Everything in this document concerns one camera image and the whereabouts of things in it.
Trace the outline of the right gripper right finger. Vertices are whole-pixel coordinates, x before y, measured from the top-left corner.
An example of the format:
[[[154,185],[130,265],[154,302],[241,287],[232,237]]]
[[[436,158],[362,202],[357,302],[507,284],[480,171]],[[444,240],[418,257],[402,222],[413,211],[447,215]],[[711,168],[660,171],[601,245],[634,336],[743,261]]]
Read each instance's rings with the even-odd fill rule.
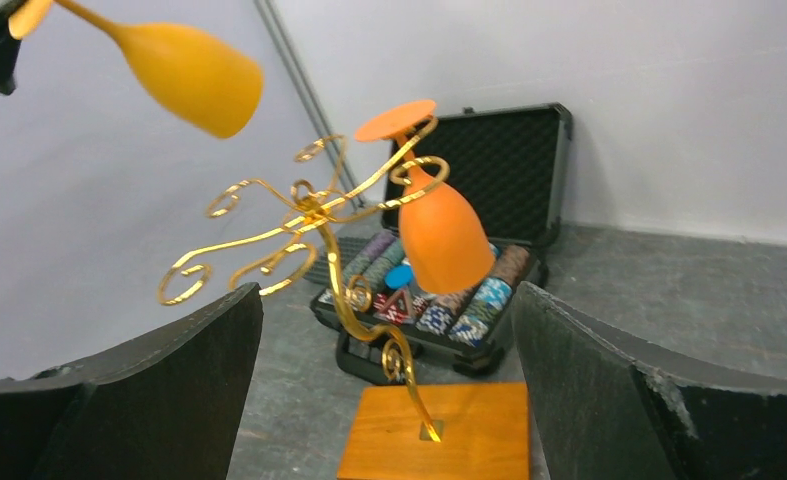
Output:
[[[554,479],[787,479],[787,379],[682,354],[531,283],[510,304]]]

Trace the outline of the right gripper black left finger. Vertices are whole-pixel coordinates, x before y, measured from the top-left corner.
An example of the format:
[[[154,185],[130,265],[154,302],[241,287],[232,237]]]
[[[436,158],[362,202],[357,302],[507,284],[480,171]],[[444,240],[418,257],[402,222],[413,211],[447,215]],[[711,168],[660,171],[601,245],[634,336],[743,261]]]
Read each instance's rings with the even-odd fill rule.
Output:
[[[0,380],[0,479],[223,479],[263,325],[247,283],[25,380]]]

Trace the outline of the yellow wine glass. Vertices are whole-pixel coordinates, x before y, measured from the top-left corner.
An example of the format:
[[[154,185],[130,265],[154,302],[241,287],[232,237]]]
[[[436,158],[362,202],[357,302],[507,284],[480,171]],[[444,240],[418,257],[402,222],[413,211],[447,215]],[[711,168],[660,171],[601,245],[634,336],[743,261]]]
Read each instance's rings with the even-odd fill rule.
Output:
[[[227,139],[257,110],[262,67],[208,32],[166,22],[118,23],[76,1],[57,4],[108,35],[144,90],[189,124]]]

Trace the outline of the orange wine glass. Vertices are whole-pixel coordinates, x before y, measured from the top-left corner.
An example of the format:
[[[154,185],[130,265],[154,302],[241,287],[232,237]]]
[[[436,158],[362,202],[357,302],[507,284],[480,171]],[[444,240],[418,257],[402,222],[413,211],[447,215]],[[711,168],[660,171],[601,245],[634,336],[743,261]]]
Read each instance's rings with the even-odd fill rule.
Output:
[[[398,149],[384,168],[403,195],[383,207],[398,214],[399,237],[419,287],[450,294],[478,285],[496,256],[470,202],[446,182],[448,163],[414,153],[438,125],[435,108],[429,99],[399,105],[367,121],[354,139],[396,142]]]

